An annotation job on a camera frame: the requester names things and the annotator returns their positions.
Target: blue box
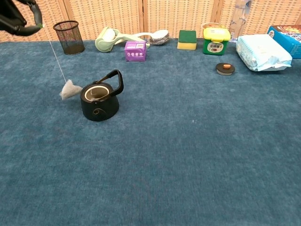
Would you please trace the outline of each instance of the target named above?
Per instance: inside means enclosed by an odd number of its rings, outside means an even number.
[[[278,42],[292,58],[301,58],[301,25],[273,25],[268,34]]]

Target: tissue pack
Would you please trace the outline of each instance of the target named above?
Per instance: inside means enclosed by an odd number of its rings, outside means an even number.
[[[146,42],[127,41],[125,49],[126,61],[145,61]]]
[[[291,67],[292,56],[268,34],[239,36],[236,51],[252,71],[280,71]]]
[[[301,58],[301,25],[273,25],[268,34],[278,42],[292,58]]]

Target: blue carpet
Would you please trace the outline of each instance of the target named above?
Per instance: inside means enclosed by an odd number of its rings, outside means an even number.
[[[233,43],[210,56],[172,40],[146,62],[126,62],[123,44],[53,45],[75,85],[119,69],[120,108],[87,120],[79,95],[59,96],[49,42],[1,43],[1,226],[301,225],[301,60],[255,73]]]

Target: woven panel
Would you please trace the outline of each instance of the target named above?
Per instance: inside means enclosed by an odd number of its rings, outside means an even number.
[[[37,0],[39,8],[42,12],[43,23],[45,24],[44,29],[41,29],[39,32],[34,35],[21,37],[11,35],[5,31],[0,32],[0,41],[41,41],[48,40],[48,37],[51,40],[58,40],[56,32],[53,30],[53,25],[61,20],[64,20],[63,12],[64,8],[60,7],[58,1],[62,0]],[[19,11],[22,13],[23,17],[27,21],[27,26],[34,25],[33,13],[27,5],[24,5],[18,1],[14,1]]]
[[[83,40],[95,40],[105,26],[139,33],[138,0],[68,0]]]
[[[213,5],[214,0],[147,0],[146,32],[168,29],[178,38],[180,30],[195,30],[203,37],[201,26],[210,22]]]
[[[224,0],[220,23],[229,27],[235,0]],[[266,33],[270,25],[295,24],[301,14],[301,0],[253,0],[243,34]]]

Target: sponge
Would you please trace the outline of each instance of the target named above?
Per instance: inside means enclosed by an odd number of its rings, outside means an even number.
[[[180,30],[177,48],[195,50],[197,48],[197,32]]]

